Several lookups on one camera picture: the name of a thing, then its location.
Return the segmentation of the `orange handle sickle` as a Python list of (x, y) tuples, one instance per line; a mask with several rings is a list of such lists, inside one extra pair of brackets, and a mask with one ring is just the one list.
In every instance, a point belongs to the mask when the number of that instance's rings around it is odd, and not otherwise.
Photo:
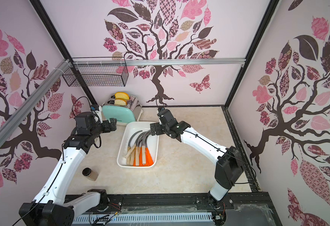
[(152, 166), (153, 165), (153, 160), (152, 160), (152, 156), (149, 152), (149, 148), (148, 148), (148, 138), (149, 138), (149, 136), (147, 136), (145, 138), (145, 152), (146, 152), (146, 159), (147, 159), (146, 166)]
[(141, 150), (139, 152), (139, 166), (140, 167), (144, 166), (144, 164), (143, 164), (143, 157), (142, 157), (142, 151)]
[(133, 159), (134, 161), (133, 161), (133, 166), (135, 167), (136, 166), (136, 157), (134, 157), (134, 159)]

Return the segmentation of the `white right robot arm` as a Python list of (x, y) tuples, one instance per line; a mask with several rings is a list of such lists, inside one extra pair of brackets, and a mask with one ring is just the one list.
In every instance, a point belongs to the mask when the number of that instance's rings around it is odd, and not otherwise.
[(170, 110), (159, 107), (159, 122), (150, 125), (151, 135), (167, 135), (196, 149), (215, 165), (215, 184), (208, 192), (210, 202), (222, 201), (244, 172), (240, 152), (221, 146), (198, 133), (185, 121), (178, 122)]

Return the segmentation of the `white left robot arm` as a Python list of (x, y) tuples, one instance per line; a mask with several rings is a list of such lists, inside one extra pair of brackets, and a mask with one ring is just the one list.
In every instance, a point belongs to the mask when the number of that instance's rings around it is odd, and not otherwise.
[(31, 203), (19, 209), (27, 226), (70, 226), (76, 217), (96, 207), (107, 207), (109, 200), (104, 189), (92, 189), (66, 202), (69, 185), (80, 163), (88, 154), (96, 138), (116, 130), (117, 120), (101, 121), (92, 113), (75, 118), (76, 126), (62, 146), (62, 155), (51, 176)]

